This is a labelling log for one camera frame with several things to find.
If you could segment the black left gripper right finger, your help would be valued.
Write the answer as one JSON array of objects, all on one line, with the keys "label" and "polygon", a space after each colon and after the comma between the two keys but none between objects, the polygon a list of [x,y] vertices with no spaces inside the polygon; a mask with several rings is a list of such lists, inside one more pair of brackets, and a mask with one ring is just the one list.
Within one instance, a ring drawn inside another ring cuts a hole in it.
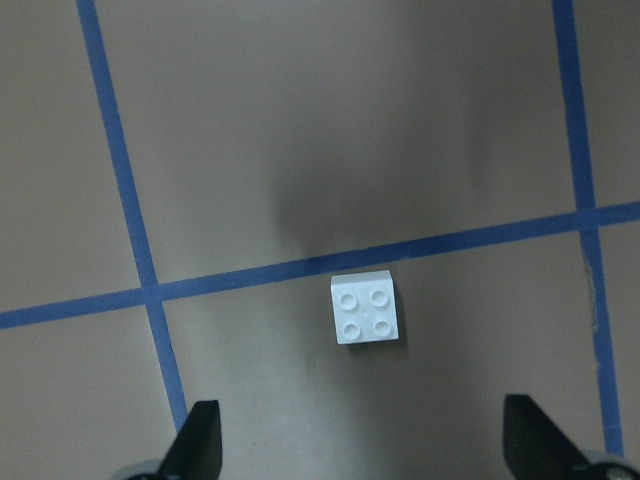
[{"label": "black left gripper right finger", "polygon": [[594,467],[538,404],[508,394],[503,405],[502,450],[515,479],[590,479]]}]

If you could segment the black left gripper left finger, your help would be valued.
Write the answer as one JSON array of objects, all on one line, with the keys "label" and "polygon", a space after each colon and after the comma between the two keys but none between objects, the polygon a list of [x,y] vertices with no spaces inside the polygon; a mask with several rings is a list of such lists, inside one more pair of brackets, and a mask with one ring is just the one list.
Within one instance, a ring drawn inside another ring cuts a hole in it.
[{"label": "black left gripper left finger", "polygon": [[155,479],[216,480],[221,474],[221,415],[217,400],[193,405]]}]

